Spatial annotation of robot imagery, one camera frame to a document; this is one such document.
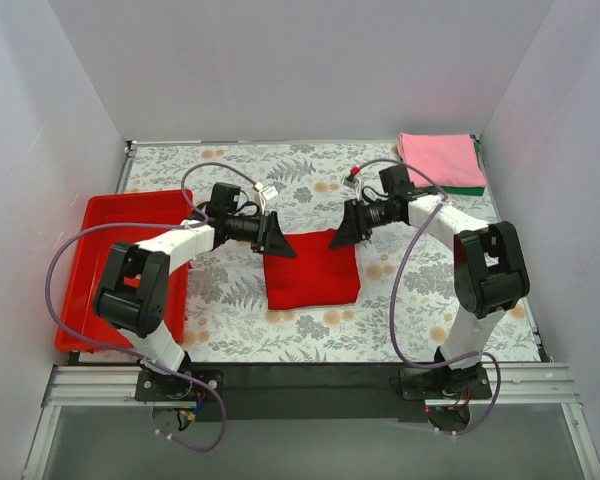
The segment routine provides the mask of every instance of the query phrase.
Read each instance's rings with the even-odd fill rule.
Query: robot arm
[[[118,242],[111,248],[93,309],[124,335],[138,353],[159,365],[185,371],[191,363],[163,321],[171,273],[230,239],[251,242],[257,253],[296,256],[280,230],[277,213],[265,213],[259,207],[254,215],[239,215],[239,195],[239,187],[216,183],[205,209],[208,225],[190,228],[200,221],[192,214],[182,222],[184,229],[170,230],[136,244]],[[186,384],[174,377],[166,378],[151,364],[143,368],[162,383],[165,392],[178,395],[186,390]]]
[[[372,229],[395,221],[421,227],[442,201],[430,189],[415,188],[402,165],[380,172],[386,199],[365,203],[348,200],[344,218],[330,248],[366,240]],[[454,285],[460,307],[436,361],[482,352],[506,310],[529,293],[529,278],[515,227],[489,224],[444,205],[426,230],[453,251]],[[471,357],[450,366],[458,376],[480,363]]]
[[[427,195],[409,202],[409,224],[422,226],[440,201],[438,196]],[[442,358],[482,352],[505,312],[529,293],[515,227],[508,222],[489,224],[445,205],[426,231],[453,251],[460,302],[449,336],[440,346]],[[487,256],[494,261],[487,262]],[[450,368],[469,368],[479,362],[479,357],[471,357]]]

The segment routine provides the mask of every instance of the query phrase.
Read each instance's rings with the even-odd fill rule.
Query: red cloth
[[[285,235],[296,258],[264,256],[271,310],[354,303],[360,291],[355,245],[329,250],[336,231]]]

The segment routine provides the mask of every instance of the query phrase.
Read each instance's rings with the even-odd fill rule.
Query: white panel
[[[0,479],[22,475],[55,357],[47,264],[123,147],[48,3],[0,0]]]
[[[570,364],[600,455],[600,0],[555,3],[483,141],[540,334]]]
[[[481,132],[552,0],[51,0],[123,137]]]

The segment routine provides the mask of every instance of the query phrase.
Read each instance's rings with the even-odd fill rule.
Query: folded pink towel
[[[478,166],[473,139],[469,135],[409,135],[401,133],[398,153],[409,165],[422,170],[445,187],[485,187],[487,182]],[[429,185],[410,171],[416,187]]]

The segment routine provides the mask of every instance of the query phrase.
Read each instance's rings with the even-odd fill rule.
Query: table surface
[[[374,158],[398,158],[391,143],[223,144],[139,147],[127,192],[179,188],[182,174],[197,163],[226,162],[280,192],[271,203],[285,233],[337,228],[343,201],[340,185],[354,165]],[[361,173],[380,188],[380,165]],[[209,198],[215,182],[242,185],[226,169],[207,167],[190,176],[196,203]],[[253,190],[245,191],[250,196]],[[482,197],[451,195],[458,209],[486,221],[496,214],[488,191]],[[392,224],[376,229],[356,246],[361,289],[351,305],[270,311],[262,257],[246,243],[227,242],[195,260],[190,271],[188,318],[183,347],[195,361],[214,362],[387,362],[398,361],[389,341],[388,307],[396,267],[415,229]],[[403,352],[431,361],[448,335],[458,307],[452,255],[425,235],[400,282],[396,325]],[[486,350],[502,361],[538,361],[527,309],[520,303],[494,330]],[[124,360],[116,352],[83,353],[80,361]]]

